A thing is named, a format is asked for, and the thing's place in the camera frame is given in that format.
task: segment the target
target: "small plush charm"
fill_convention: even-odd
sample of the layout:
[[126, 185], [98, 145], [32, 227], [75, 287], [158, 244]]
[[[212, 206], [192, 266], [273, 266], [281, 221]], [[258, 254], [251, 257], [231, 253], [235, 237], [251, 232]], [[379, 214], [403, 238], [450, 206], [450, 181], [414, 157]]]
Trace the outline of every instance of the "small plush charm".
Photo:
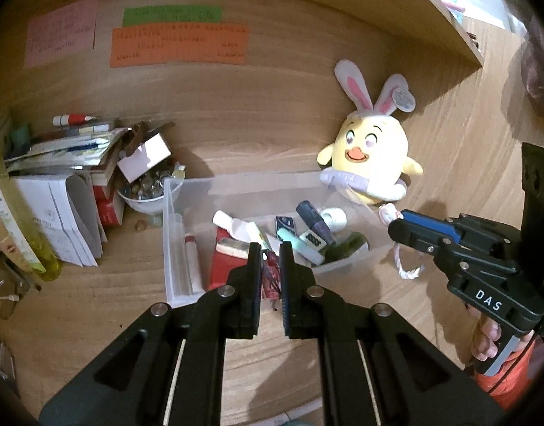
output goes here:
[[335, 76], [357, 110], [347, 116], [335, 143], [319, 152], [317, 163], [332, 162], [321, 173], [321, 180], [351, 188], [367, 205], [400, 200], [406, 195], [401, 173], [422, 174], [422, 167], [407, 155], [404, 129], [390, 116], [397, 108], [412, 112], [416, 106], [406, 79], [399, 74], [388, 78], [373, 106], [353, 62], [339, 61]]

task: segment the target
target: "clear plastic bin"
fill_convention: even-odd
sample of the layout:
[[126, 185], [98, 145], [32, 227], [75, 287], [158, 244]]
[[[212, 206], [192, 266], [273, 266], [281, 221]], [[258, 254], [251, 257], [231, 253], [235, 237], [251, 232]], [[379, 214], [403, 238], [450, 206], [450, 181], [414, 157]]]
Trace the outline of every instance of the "clear plastic bin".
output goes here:
[[342, 208], [348, 224], [335, 237], [342, 238], [351, 231], [358, 231], [367, 237], [370, 247], [368, 250], [361, 248], [344, 260], [313, 267], [318, 283], [326, 274], [333, 279], [332, 275], [343, 276], [351, 269], [358, 270], [360, 274], [368, 273], [391, 248], [392, 241], [378, 215], [359, 202], [348, 189], [322, 183], [319, 172], [223, 175], [186, 179], [181, 186], [168, 178], [163, 210], [167, 302], [172, 307], [184, 306], [195, 302], [200, 296], [192, 293], [185, 258], [186, 233], [196, 236], [203, 284], [206, 287], [210, 279], [217, 229], [212, 220], [217, 210], [246, 221], [254, 221], [262, 232], [274, 236], [275, 216], [291, 216], [299, 235], [307, 230], [296, 213], [296, 206], [302, 200], [309, 200], [318, 211], [329, 207]]

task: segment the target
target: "das logo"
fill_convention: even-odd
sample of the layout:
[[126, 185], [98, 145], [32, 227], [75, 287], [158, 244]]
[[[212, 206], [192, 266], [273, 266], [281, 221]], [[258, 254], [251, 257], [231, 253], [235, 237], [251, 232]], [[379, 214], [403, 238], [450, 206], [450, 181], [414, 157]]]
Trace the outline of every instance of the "das logo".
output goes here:
[[503, 306], [503, 303], [501, 303], [501, 301], [495, 301], [495, 303], [493, 303], [493, 297], [492, 296], [488, 296], [487, 299], [483, 299], [485, 297], [485, 292], [483, 290], [479, 290], [477, 292], [477, 294], [475, 295], [475, 297], [480, 300], [480, 301], [483, 301], [484, 304], [487, 304], [487, 306], [491, 307], [491, 304], [493, 304], [493, 310], [494, 311], [498, 311], [499, 309], [501, 309], [501, 306]]

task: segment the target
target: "red book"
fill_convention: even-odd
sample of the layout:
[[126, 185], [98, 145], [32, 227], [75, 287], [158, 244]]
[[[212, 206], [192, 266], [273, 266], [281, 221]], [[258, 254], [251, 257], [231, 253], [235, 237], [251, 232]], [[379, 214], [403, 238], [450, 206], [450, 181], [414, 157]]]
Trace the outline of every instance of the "red book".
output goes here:
[[121, 226], [126, 202], [117, 190], [113, 190], [108, 200], [96, 200], [98, 215], [103, 227]]
[[217, 227], [217, 237], [215, 239], [215, 249], [213, 251], [213, 260], [210, 265], [209, 290], [214, 290], [226, 283], [228, 273], [235, 267], [246, 266], [247, 260], [234, 258], [227, 254], [219, 253], [216, 250], [217, 242], [220, 239], [232, 239], [227, 231]]
[[107, 186], [92, 186], [96, 200], [108, 200], [111, 197], [112, 193], [115, 192], [114, 179], [112, 177]]

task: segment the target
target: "human hand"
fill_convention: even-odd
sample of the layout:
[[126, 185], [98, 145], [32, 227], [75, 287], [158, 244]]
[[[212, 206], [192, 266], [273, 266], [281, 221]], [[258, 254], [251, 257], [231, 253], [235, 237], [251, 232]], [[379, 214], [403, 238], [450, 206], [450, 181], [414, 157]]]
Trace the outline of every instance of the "human hand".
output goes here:
[[[477, 326], [475, 327], [475, 331], [473, 332], [473, 357], [482, 362], [490, 357], [495, 357], [498, 351], [495, 341], [498, 341], [501, 337], [500, 325], [492, 318], [481, 314], [481, 311], [477, 310], [473, 306], [467, 305], [466, 307], [470, 315], [479, 319], [479, 321], [477, 322]], [[524, 335], [513, 352], [523, 350], [526, 347], [527, 343], [529, 343], [533, 335], [534, 331], [531, 331], [529, 334]]]

